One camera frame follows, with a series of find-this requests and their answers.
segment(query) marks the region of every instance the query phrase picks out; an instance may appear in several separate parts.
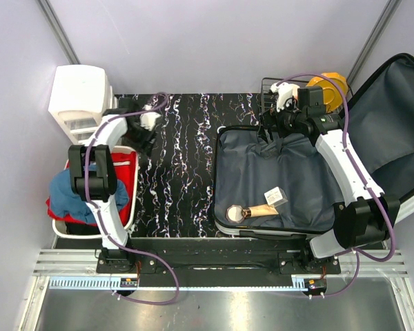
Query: wooden handle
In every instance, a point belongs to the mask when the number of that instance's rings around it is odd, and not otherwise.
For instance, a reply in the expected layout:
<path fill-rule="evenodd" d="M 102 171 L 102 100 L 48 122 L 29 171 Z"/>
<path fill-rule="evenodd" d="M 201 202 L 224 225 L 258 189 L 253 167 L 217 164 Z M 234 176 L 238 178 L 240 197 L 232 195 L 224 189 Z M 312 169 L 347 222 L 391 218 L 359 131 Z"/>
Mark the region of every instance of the wooden handle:
<path fill-rule="evenodd" d="M 247 210 L 250 210 L 250 213 L 247 217 L 259 217 L 259 216 L 270 216 L 278 215 L 276 208 L 271 205 L 256 205 L 254 207 L 248 207 Z"/>

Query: metal pole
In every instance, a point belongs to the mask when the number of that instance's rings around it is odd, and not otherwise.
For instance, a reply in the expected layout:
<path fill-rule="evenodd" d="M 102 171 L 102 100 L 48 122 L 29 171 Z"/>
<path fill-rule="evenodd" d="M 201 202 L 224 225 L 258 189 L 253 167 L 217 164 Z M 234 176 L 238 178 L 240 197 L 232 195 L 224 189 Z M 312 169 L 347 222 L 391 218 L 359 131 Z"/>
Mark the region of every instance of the metal pole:
<path fill-rule="evenodd" d="M 70 43 L 68 39 L 68 36 L 66 36 L 66 33 L 61 27 L 60 21 L 58 20 L 58 17 L 56 16 L 55 11 L 52 8 L 49 0 L 36 0 L 36 1 L 39 4 L 44 16 L 48 20 L 48 23 L 50 27 L 52 28 L 52 31 L 54 32 L 61 46 L 61 49 L 63 49 L 64 54 L 68 58 L 69 63 L 80 64 L 80 61 L 78 60 L 78 57 L 75 54 L 74 48 L 72 47 L 72 44 Z"/>
<path fill-rule="evenodd" d="M 348 74 L 348 84 L 353 84 L 354 80 L 359 74 L 359 71 L 363 68 L 375 44 L 379 40 L 380 36 L 382 35 L 383 31 L 388 25 L 388 22 L 391 20 L 391 17 L 397 10 L 397 7 L 399 7 L 399 4 L 401 2 L 402 0 L 388 0 L 388 2 L 386 3 L 385 8 L 380 14 L 379 19 L 375 23 L 373 30 L 368 36 L 368 39 L 366 40 L 364 47 L 360 51 L 359 56 L 357 57 L 353 67 L 351 68 L 350 73 Z"/>

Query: yellow plate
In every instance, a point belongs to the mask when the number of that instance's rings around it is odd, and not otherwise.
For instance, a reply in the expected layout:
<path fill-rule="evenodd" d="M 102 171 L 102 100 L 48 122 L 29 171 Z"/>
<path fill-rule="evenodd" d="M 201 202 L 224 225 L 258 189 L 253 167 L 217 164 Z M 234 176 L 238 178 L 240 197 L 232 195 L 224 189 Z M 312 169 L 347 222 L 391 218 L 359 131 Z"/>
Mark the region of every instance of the yellow plate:
<path fill-rule="evenodd" d="M 345 77 L 337 72 L 324 72 L 325 77 L 332 79 L 344 92 L 348 93 L 348 84 Z M 342 97 L 332 83 L 320 77 L 313 77 L 307 86 L 320 86 L 324 90 L 324 103 L 326 105 L 326 112 L 334 112 L 342 105 Z"/>

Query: white wall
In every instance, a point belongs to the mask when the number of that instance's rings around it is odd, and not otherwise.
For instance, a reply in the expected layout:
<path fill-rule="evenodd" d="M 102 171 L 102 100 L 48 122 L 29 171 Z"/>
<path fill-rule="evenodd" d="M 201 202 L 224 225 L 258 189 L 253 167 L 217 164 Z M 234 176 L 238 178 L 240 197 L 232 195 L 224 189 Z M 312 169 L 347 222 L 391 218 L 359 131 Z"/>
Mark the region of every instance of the white wall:
<path fill-rule="evenodd" d="M 116 93 L 258 92 L 263 77 L 347 75 L 386 0 L 51 0 Z"/>
<path fill-rule="evenodd" d="M 414 0 L 402 1 L 384 34 L 362 68 L 353 88 L 358 89 L 387 59 L 401 52 L 414 56 Z M 395 226 L 397 246 L 402 250 L 414 287 L 414 214 Z"/>
<path fill-rule="evenodd" d="M 0 0 L 0 330 L 12 330 L 40 248 L 44 201 L 68 141 L 47 112 L 66 58 L 33 0 Z"/>
<path fill-rule="evenodd" d="M 354 91 L 387 59 L 403 52 L 414 56 L 414 0 L 405 0 L 399 5 L 354 81 Z"/>

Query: red cloth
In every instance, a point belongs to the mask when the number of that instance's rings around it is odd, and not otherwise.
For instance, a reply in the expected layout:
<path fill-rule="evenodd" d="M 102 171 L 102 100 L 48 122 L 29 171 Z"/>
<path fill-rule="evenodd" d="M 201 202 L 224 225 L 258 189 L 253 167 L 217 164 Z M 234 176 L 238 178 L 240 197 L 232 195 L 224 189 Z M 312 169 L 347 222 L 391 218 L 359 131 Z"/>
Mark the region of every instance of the red cloth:
<path fill-rule="evenodd" d="M 129 221 L 130 216 L 130 208 L 132 207 L 132 200 L 136 199 L 133 197 L 133 188 L 137 183 L 135 183 L 135 168 L 137 166 L 137 153 L 131 152 L 130 154 L 123 154 L 123 153 L 112 153 L 112 161 L 113 163 L 118 162 L 127 162 L 129 161 L 130 164 L 126 165 L 115 165 L 115 173 L 117 174 L 117 178 L 124 183 L 126 186 L 127 194 L 129 195 L 129 203 L 119 211 L 119 218 L 121 219 L 121 223 L 123 226 L 127 224 Z M 58 221 L 65 221 L 68 223 L 81 223 L 86 224 L 83 221 L 78 219 L 73 219 L 70 215 L 66 215 L 64 218 L 58 217 L 55 215 L 52 210 L 49 208 L 50 200 L 46 200 L 46 205 L 48 206 L 48 215 L 53 219 Z"/>

